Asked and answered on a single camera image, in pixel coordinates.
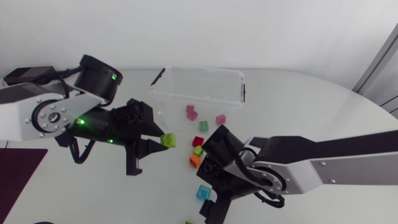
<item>green block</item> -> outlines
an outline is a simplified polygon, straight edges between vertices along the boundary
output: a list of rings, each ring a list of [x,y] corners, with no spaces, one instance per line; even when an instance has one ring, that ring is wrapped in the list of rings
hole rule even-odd
[[[201,157],[203,155],[203,149],[200,146],[195,147],[195,150],[193,151],[195,155],[198,157]]]
[[[160,137],[160,143],[166,147],[175,147],[175,135],[173,133],[164,134]]]
[[[207,121],[200,121],[199,127],[200,127],[200,131],[208,131],[209,130],[209,125],[207,124]]]

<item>dark maroon mat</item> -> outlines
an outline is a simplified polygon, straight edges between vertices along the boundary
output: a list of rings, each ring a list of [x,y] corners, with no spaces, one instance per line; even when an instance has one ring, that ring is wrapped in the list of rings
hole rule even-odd
[[[0,148],[0,223],[42,161],[46,149]]]

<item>orange block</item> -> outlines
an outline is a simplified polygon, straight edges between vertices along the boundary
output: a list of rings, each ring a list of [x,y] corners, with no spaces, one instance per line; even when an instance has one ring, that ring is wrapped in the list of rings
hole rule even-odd
[[[189,157],[189,163],[191,163],[191,165],[193,165],[194,168],[197,169],[200,167],[201,159],[197,155],[192,154],[192,156]]]

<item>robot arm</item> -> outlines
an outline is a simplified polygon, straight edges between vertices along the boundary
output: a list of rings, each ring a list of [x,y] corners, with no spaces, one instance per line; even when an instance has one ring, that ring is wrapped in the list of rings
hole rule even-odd
[[[80,73],[75,84],[67,85],[62,78],[75,72]],[[60,83],[39,85],[55,79]],[[126,148],[127,175],[140,174],[138,160],[167,147],[141,139],[141,134],[164,134],[154,123],[150,106],[131,99],[111,111],[102,108],[111,104],[122,79],[116,69],[84,55],[80,66],[67,73],[38,74],[31,83],[1,89],[0,126],[7,128],[0,129],[0,139],[55,138],[60,146],[70,148],[78,164],[85,161],[96,141],[118,144]],[[82,155],[75,137],[91,140]]]
[[[398,185],[397,144],[398,131],[323,142],[276,136],[242,143],[220,126],[203,145],[207,156],[197,172],[217,200],[206,200],[200,213],[207,224],[221,224],[231,201],[249,194],[281,208],[282,195],[322,184]]]

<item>lime green block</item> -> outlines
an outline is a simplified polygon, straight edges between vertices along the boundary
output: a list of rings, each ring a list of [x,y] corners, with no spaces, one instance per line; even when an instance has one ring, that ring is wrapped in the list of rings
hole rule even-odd
[[[164,134],[160,137],[160,143],[166,147],[175,147],[175,135],[173,133]]]
[[[195,150],[193,151],[195,155],[198,157],[201,157],[203,155],[203,149],[200,146],[195,147]]]

